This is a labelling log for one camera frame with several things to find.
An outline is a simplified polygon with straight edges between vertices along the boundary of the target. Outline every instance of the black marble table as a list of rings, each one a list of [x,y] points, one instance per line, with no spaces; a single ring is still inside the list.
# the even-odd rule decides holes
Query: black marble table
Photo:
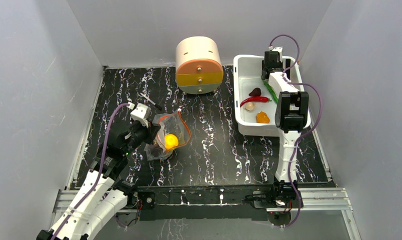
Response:
[[[244,136],[238,132],[234,114],[233,68],[224,66],[216,93],[184,95],[176,84],[174,67],[107,69],[97,100],[78,178],[85,180],[98,146],[104,141],[107,119],[120,104],[145,103],[152,115],[163,113],[138,93],[147,94],[167,113],[182,109],[182,118],[192,133],[190,142],[166,160],[148,161],[145,144],[129,154],[120,177],[137,186],[258,185],[273,183],[278,166],[279,138]],[[122,108],[112,129],[129,128],[130,112]],[[304,183],[324,183],[327,176],[312,135],[299,144],[297,178]]]

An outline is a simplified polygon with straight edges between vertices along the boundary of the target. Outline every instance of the black wire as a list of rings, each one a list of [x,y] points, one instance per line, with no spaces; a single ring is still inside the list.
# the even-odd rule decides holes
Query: black wire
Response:
[[[138,218],[135,218],[135,219],[133,219],[132,221],[130,221],[127,226],[129,227],[129,226],[133,223],[133,221],[135,221],[135,220],[138,220]]]

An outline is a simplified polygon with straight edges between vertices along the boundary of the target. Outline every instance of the yellow lemon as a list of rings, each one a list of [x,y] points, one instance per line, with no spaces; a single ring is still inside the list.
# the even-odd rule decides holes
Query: yellow lemon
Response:
[[[173,134],[167,134],[164,137],[164,141],[165,141],[165,150],[166,151],[169,151],[179,145],[178,137],[176,137]]]

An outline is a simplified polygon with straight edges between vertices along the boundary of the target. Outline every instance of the plastic bag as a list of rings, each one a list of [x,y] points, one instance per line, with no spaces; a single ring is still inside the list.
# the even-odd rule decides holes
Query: plastic bag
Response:
[[[181,109],[172,114],[157,114],[153,124],[160,125],[154,144],[145,146],[146,157],[151,160],[165,160],[177,148],[185,146],[191,139],[191,131],[182,119]]]

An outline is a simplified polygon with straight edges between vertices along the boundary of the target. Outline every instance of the white plastic bin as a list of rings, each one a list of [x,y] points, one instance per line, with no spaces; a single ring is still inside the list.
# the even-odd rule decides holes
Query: white plastic bin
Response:
[[[285,68],[285,60],[290,59],[291,64],[295,59],[290,56],[283,56],[283,67]],[[254,88],[261,89],[261,95],[272,99],[271,94],[263,84],[262,75],[262,60],[263,56],[255,55],[237,55],[233,58],[233,92],[235,104],[235,118],[238,122],[238,130],[243,135],[249,136],[265,136],[279,137],[278,128],[275,124],[276,103],[270,102],[255,102],[255,110],[247,111],[244,107],[240,107],[243,100],[249,98],[248,95]],[[302,83],[298,64],[291,68],[289,73],[291,82]],[[300,91],[304,91],[303,86],[295,86]],[[256,115],[260,112],[265,112],[270,118],[270,123],[257,123]],[[306,126],[310,126],[310,111]]]

